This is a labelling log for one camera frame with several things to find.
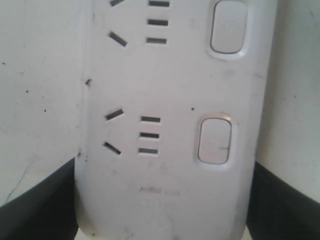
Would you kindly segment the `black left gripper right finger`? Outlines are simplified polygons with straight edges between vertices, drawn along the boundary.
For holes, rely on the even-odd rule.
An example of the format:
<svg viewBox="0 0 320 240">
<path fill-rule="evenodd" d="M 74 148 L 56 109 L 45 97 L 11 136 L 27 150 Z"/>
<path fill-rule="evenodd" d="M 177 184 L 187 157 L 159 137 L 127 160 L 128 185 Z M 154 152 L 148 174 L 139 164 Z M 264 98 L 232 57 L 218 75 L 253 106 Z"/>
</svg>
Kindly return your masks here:
<svg viewBox="0 0 320 240">
<path fill-rule="evenodd" d="M 320 204 L 256 162 L 246 225 L 254 240 L 318 240 Z"/>
</svg>

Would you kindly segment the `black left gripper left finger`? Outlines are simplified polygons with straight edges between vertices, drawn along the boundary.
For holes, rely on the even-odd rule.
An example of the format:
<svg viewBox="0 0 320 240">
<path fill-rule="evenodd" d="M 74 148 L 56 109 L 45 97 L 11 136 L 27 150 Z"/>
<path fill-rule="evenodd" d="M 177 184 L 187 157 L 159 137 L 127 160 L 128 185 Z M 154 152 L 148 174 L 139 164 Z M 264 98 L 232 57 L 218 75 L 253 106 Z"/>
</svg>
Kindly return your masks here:
<svg viewBox="0 0 320 240">
<path fill-rule="evenodd" d="M 0 208 L 2 240 L 73 240 L 79 226 L 75 213 L 75 160 Z"/>
</svg>

